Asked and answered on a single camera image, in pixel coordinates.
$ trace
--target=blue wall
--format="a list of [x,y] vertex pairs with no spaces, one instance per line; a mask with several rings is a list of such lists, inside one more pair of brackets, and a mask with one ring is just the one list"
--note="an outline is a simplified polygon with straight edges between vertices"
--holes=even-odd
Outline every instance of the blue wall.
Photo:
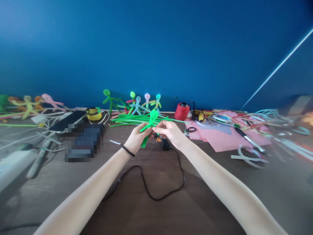
[[0,93],[69,107],[160,93],[239,109],[312,26],[306,1],[0,1]]
[[313,35],[311,34],[292,56],[256,93],[245,110],[285,108],[300,95],[313,95]]

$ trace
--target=hand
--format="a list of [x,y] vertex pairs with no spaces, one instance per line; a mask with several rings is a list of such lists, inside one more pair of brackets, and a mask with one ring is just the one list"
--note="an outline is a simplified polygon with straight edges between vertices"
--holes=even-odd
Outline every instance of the hand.
[[146,125],[148,125],[147,122],[143,122],[139,126],[135,127],[133,131],[131,132],[130,136],[128,137],[128,140],[124,144],[124,146],[131,151],[133,154],[136,154],[139,150],[143,139],[151,134],[152,128],[148,128],[144,132],[140,132],[142,128],[144,128]]
[[171,121],[162,120],[156,127],[153,127],[152,130],[152,135],[158,133],[161,138],[169,139],[177,149],[180,149],[188,141],[188,138],[181,132],[178,126]]

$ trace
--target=black wristband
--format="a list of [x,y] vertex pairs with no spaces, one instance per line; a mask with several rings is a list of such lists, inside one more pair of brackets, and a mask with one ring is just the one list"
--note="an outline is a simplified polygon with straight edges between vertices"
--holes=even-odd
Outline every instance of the black wristband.
[[123,149],[125,149],[126,152],[128,152],[132,157],[135,156],[131,151],[129,151],[124,145],[121,145]]

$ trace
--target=pen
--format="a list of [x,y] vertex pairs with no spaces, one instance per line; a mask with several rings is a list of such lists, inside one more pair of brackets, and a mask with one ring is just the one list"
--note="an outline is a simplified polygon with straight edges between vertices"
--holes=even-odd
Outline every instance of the pen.
[[[50,143],[51,143],[51,140],[46,140],[46,142],[44,144],[45,147],[48,147]],[[32,178],[36,174],[38,166],[39,166],[39,164],[40,164],[40,162],[41,162],[41,160],[43,158],[43,155],[45,155],[45,152],[46,152],[45,148],[42,147],[42,149],[40,150],[37,158],[35,159],[32,167],[30,168],[30,170],[29,170],[29,172],[28,172],[28,174],[26,176],[28,179]]]
[[235,127],[235,130],[243,137],[245,138],[247,141],[249,141],[254,147],[256,147],[260,153],[262,154],[266,154],[266,151],[261,148],[260,145],[258,145],[256,142],[254,142],[249,136],[247,136],[242,130],[240,130],[239,128]]
[[214,117],[212,116],[208,116],[208,118],[212,121],[216,121],[218,123],[222,123],[222,124],[225,124],[225,125],[228,125],[228,126],[232,126],[232,127],[239,127],[240,126],[238,124],[235,124],[235,123],[232,123],[232,122],[224,122],[224,121],[221,121],[221,120],[218,120],[218,119],[215,119]]

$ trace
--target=red thread spool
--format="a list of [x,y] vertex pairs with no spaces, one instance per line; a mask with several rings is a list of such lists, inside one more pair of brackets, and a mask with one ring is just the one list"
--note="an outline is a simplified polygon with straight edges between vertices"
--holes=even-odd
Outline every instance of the red thread spool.
[[185,121],[189,112],[189,106],[186,103],[179,103],[175,111],[175,118],[180,121]]

